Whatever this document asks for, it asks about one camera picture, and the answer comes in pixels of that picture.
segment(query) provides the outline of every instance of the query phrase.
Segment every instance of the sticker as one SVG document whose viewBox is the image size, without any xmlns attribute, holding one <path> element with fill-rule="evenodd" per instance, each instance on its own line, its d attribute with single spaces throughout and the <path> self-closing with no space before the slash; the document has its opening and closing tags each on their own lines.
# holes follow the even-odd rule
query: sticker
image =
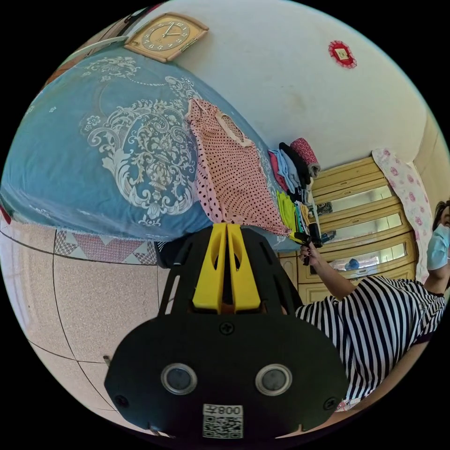
<svg viewBox="0 0 450 450">
<path fill-rule="evenodd" d="M 342 41 L 333 41 L 328 46 L 330 56 L 342 67 L 353 69 L 357 66 L 356 59 L 353 56 L 349 46 Z"/>
<path fill-rule="evenodd" d="M 239 439 L 244 434 L 241 405 L 203 405 L 203 437 Z"/>
</svg>

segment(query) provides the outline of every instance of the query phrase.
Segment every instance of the dark hair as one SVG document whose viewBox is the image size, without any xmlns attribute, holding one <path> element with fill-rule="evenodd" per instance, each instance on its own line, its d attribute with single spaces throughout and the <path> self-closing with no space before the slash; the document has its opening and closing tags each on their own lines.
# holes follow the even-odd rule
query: dark hair
<svg viewBox="0 0 450 450">
<path fill-rule="evenodd" d="M 433 221 L 433 226 L 431 227 L 431 229 L 433 231 L 437 228 L 438 223 L 441 220 L 442 213 L 444 212 L 444 209 L 447 206 L 450 206 L 450 199 L 447 200 L 446 202 L 439 202 L 437 204 L 436 209 L 435 209 L 435 219 Z M 450 287 L 450 278 L 449 278 L 449 281 L 447 283 L 447 287 L 445 288 L 445 290 L 447 290 L 449 287 Z"/>
</svg>

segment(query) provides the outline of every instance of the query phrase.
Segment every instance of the tiled floor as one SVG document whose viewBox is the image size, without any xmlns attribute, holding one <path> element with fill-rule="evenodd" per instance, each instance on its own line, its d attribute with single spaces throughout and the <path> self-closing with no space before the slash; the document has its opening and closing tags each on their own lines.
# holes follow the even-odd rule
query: tiled floor
<svg viewBox="0 0 450 450">
<path fill-rule="evenodd" d="M 297 284 L 296 255 L 280 260 Z M 155 263 L 146 242 L 0 222 L 2 275 L 32 348 L 78 401 L 129 428 L 103 386 L 103 356 L 157 315 L 169 270 Z"/>
</svg>

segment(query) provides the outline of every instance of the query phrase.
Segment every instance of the wooden cabinet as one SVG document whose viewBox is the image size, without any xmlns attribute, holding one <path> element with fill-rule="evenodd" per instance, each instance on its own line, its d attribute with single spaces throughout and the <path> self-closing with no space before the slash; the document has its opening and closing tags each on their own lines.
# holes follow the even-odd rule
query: wooden cabinet
<svg viewBox="0 0 450 450">
<path fill-rule="evenodd" d="M 323 258 L 357 285 L 363 277 L 415 279 L 418 252 L 402 203 L 373 159 L 326 170 L 313 183 Z M 281 258 L 303 303 L 330 293 L 311 266 Z M 292 274 L 296 260 L 297 276 Z"/>
<path fill-rule="evenodd" d="M 345 278 L 378 275 L 417 260 L 412 232 L 359 247 L 343 243 L 340 250 L 322 253 L 332 268 Z M 321 283 L 311 266 L 298 265 L 299 283 Z"/>
</svg>

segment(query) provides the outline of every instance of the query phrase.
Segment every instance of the wall clock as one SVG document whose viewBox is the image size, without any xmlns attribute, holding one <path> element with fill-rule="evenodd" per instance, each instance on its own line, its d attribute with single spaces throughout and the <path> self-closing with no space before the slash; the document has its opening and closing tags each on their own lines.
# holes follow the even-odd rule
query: wall clock
<svg viewBox="0 0 450 450">
<path fill-rule="evenodd" d="M 168 62 L 201 39 L 209 28 L 198 20 L 178 13 L 164 13 L 142 26 L 125 42 L 125 48 Z"/>
</svg>

